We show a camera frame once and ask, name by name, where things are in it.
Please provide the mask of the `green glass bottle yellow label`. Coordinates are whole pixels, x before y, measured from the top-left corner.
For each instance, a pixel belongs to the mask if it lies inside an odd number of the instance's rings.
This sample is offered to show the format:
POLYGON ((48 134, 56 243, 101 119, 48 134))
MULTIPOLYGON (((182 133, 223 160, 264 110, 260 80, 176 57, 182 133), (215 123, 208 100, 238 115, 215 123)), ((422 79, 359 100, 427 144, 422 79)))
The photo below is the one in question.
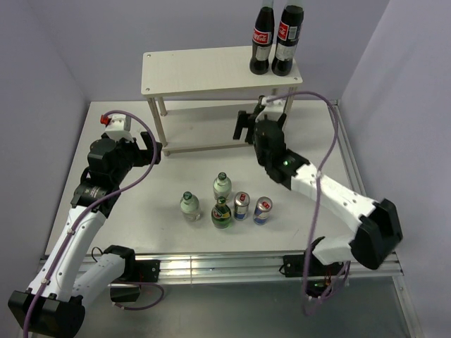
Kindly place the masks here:
POLYGON ((218 229, 226 229, 231 221, 231 210, 226 203, 226 198, 220 196, 211 210, 211 220, 218 229))

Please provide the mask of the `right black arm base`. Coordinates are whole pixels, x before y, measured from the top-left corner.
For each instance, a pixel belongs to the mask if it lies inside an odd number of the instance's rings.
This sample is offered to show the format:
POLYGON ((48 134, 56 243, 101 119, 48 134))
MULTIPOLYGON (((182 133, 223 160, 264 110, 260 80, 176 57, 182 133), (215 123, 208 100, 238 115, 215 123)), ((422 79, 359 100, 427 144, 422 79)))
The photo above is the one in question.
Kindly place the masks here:
MULTIPOLYGON (((318 259, 312 257, 309 264, 308 277, 317 277, 307 282, 306 293, 308 296, 318 298, 332 284, 332 277, 339 274, 345 265, 333 263, 323 265, 318 259)), ((279 267, 279 273, 285 277, 302 277, 304 270, 304 254, 285 255, 283 264, 279 267)))

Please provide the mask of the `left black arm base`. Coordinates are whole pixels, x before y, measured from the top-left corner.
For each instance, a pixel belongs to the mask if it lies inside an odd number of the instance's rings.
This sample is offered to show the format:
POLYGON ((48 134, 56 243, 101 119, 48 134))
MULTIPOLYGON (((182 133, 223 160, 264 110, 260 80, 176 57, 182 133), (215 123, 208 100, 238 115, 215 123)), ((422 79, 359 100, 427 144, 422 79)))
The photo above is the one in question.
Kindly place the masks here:
POLYGON ((134 269, 127 277, 119 277, 110 286, 110 299, 116 303, 132 303, 138 300, 142 286, 131 282, 153 282, 159 278, 160 260, 135 261, 134 269))

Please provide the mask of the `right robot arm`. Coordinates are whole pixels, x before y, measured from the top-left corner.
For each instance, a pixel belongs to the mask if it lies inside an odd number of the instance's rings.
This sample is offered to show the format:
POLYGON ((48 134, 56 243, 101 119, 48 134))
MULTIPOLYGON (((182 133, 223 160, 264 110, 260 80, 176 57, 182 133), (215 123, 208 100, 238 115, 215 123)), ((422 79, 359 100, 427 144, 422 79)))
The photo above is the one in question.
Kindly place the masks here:
POLYGON ((285 114, 274 119, 266 111, 239 111, 233 137, 239 139, 246 129, 245 142, 253 145, 258 164, 274 182, 327 208, 352 231, 351 236, 315 240, 305 257, 306 269, 318 275, 333 263, 352 259, 370 270, 379 269, 403 238, 395 204, 353 192, 289 150, 282 131, 285 119, 285 114))

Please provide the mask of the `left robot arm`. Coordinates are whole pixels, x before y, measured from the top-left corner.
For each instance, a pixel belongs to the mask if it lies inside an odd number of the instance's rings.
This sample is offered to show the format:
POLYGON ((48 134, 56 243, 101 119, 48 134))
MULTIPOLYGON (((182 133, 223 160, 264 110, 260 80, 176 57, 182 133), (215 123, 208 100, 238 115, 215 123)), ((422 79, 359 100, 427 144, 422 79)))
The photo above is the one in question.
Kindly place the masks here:
POLYGON ((108 284, 136 276, 134 250, 118 245, 105 249, 99 262, 82 276, 78 271, 123 192, 120 185, 125 176, 135 167, 151 170, 161 160, 161 143, 151 132, 141 132, 140 136, 145 149, 138 147, 136 139, 115 141, 106 134, 90 145, 88 166, 74 191, 61 236, 27 289, 14 291, 8 300, 24 334, 74 337, 88 304, 108 284))

